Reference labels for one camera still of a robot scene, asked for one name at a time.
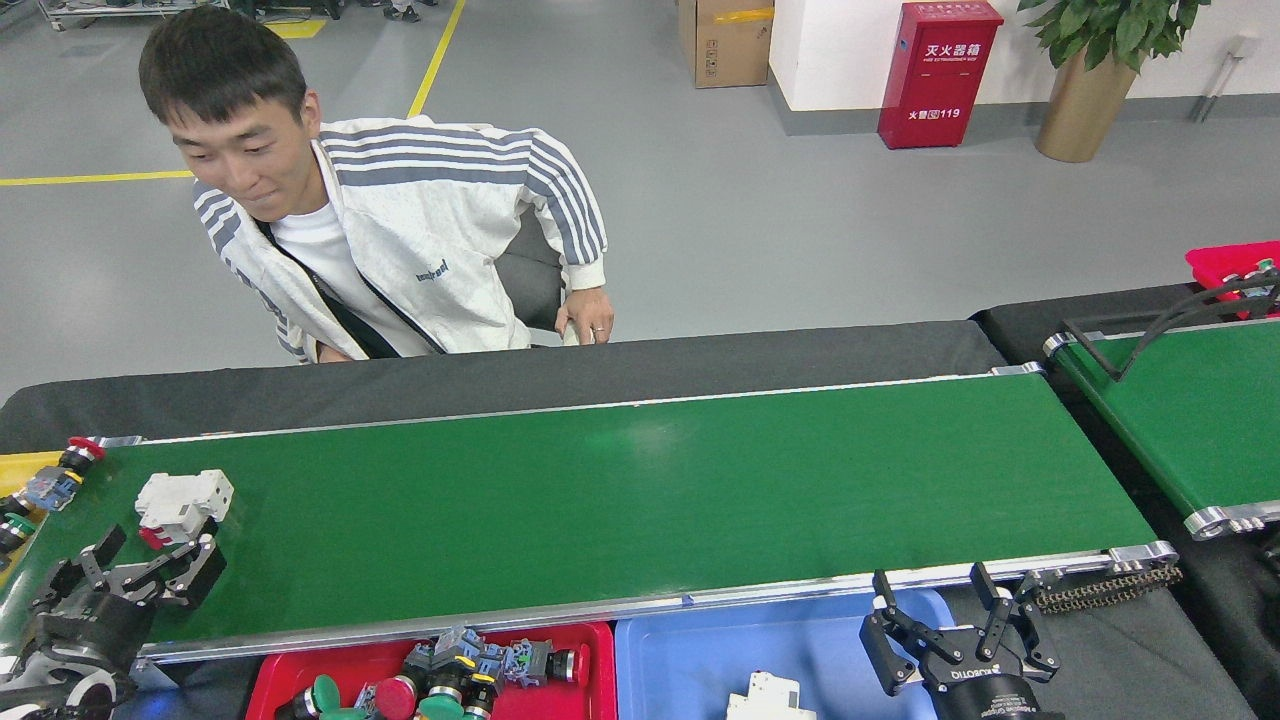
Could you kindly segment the person's left hand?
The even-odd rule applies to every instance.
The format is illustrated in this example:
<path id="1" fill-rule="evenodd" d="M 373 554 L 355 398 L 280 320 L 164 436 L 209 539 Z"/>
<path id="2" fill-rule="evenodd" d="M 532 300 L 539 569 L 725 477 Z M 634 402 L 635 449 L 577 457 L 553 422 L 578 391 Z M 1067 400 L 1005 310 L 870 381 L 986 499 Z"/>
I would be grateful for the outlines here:
<path id="1" fill-rule="evenodd" d="M 571 290 L 557 311 L 556 333 L 572 327 L 581 345 L 603 345 L 611 338 L 614 309 L 604 286 Z"/>

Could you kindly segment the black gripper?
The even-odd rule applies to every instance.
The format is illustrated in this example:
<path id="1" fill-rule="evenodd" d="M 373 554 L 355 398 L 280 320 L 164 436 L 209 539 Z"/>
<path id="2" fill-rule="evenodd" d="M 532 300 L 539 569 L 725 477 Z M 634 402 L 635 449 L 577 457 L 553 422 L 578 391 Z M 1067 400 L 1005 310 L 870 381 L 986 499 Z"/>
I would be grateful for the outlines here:
<path id="1" fill-rule="evenodd" d="M 956 666 L 956 647 L 941 630 L 904 612 L 884 570 L 874 570 L 873 610 L 864 616 L 859 638 L 883 692 L 897 696 L 923 682 L 940 719 L 1065 719 L 1041 707 L 1030 679 L 1050 682 L 1061 667 L 1053 642 L 1041 630 L 1043 614 L 1032 597 L 1047 589 L 1057 571 L 1025 571 L 1019 592 L 1005 597 L 983 562 L 970 570 L 970 582 L 988 612 L 978 630 L 975 659 Z M 937 661 L 931 655 L 942 659 Z"/>
<path id="2" fill-rule="evenodd" d="M 157 607 L 197 609 L 227 568 L 216 537 L 201 534 L 148 562 L 110 562 L 125 543 L 114 524 L 96 544 L 59 561 L 28 602 L 19 685 L 55 685 L 131 670 Z"/>

